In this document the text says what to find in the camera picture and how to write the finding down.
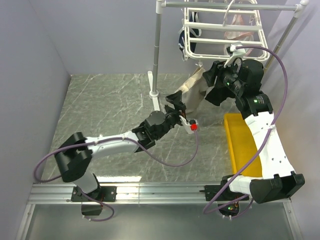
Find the grey underwear beige waistband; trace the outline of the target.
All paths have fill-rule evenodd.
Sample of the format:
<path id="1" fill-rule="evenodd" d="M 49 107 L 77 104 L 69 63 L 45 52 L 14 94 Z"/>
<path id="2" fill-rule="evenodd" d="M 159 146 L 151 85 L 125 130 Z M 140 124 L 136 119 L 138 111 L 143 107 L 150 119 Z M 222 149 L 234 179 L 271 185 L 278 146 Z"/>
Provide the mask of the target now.
<path id="1" fill-rule="evenodd" d="M 208 90 L 208 85 L 203 77 L 206 70 L 203 67 L 198 67 L 194 73 L 175 91 L 182 92 L 181 101 L 186 106 L 186 114 L 195 113 L 205 98 Z"/>

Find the white clip hanger frame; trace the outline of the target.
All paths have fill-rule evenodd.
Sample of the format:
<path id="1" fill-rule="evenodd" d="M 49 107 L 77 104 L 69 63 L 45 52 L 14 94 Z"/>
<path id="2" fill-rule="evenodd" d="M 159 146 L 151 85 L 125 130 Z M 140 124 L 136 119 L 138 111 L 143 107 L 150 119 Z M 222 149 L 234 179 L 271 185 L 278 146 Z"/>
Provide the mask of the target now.
<path id="1" fill-rule="evenodd" d="M 257 9 L 184 7 L 182 12 L 181 22 L 185 30 L 186 54 L 189 59 L 199 62 L 224 61 L 229 57 L 227 49 L 231 44 L 238 42 L 247 47 L 245 59 L 264 63 L 270 57 L 269 53 L 252 48 L 268 46 L 260 12 Z M 199 23 L 189 21 L 191 12 L 198 12 Z M 201 29 L 201 36 L 189 37 L 191 28 Z"/>

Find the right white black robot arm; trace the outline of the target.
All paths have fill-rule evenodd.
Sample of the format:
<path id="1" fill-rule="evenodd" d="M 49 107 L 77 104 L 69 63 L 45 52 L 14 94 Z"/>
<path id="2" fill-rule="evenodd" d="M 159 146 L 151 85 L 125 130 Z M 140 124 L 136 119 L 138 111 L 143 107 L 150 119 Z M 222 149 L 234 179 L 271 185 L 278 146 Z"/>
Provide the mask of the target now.
<path id="1" fill-rule="evenodd" d="M 255 142 L 262 167 L 261 177 L 230 175 L 223 177 L 220 194 L 226 200 L 249 195 L 258 203 L 291 198 L 304 184 L 305 178 L 296 173 L 289 162 L 274 123 L 274 110 L 269 97 L 261 91 L 264 66 L 253 59 L 241 60 L 240 65 L 225 66 L 214 61 L 202 75 L 212 90 L 206 101 L 219 106 L 227 98 L 235 100 L 242 119 Z"/>

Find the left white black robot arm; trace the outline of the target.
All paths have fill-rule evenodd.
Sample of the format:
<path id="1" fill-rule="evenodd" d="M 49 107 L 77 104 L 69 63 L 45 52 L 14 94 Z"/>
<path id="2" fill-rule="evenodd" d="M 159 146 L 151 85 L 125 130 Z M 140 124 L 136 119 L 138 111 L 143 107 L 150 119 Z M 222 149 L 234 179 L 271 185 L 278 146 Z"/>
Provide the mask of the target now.
<path id="1" fill-rule="evenodd" d="M 71 135 L 55 153 L 63 182 L 74 183 L 89 201 L 101 201 L 103 194 L 97 177 L 88 171 L 93 159 L 122 153 L 138 153 L 155 146 L 156 141 L 166 135 L 175 125 L 181 125 L 186 105 L 182 102 L 182 91 L 168 95 L 172 104 L 165 112 L 153 111 L 140 125 L 123 134 L 107 137 L 85 137 L 81 132 Z"/>

